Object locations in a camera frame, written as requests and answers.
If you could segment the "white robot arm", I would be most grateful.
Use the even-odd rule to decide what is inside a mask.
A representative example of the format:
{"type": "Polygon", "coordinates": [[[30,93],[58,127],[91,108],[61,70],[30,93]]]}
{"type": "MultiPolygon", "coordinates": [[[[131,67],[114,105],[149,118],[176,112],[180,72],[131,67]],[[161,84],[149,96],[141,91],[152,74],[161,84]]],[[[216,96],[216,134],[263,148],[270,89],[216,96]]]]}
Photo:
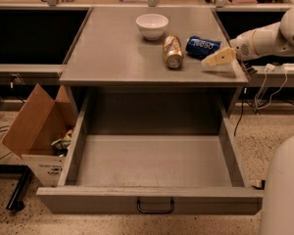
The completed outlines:
{"type": "MultiPolygon", "coordinates": [[[[294,57],[294,7],[278,23],[246,31],[207,56],[204,67],[264,56],[294,57]]],[[[294,136],[275,151],[267,174],[260,235],[294,235],[294,136]]]]}

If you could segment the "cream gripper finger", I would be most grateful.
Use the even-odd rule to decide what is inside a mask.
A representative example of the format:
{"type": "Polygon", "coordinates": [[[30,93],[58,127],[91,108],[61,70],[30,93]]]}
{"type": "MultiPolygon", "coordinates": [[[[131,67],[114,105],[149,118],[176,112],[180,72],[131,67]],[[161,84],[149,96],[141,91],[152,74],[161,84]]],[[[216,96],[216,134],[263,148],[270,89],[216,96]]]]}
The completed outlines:
{"type": "Polygon", "coordinates": [[[236,59],[236,52],[233,48],[223,47],[215,53],[207,56],[202,60],[201,64],[203,67],[214,67],[218,65],[224,65],[231,63],[236,59]]]}

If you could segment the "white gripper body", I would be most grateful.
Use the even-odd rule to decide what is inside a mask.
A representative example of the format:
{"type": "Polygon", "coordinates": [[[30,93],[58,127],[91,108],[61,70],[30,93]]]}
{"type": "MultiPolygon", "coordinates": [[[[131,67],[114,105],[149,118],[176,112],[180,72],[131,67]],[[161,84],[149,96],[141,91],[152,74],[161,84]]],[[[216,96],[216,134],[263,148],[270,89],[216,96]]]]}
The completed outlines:
{"type": "Polygon", "coordinates": [[[229,41],[229,45],[236,51],[236,56],[241,61],[249,61],[256,58],[252,40],[255,30],[248,30],[229,41]]]}

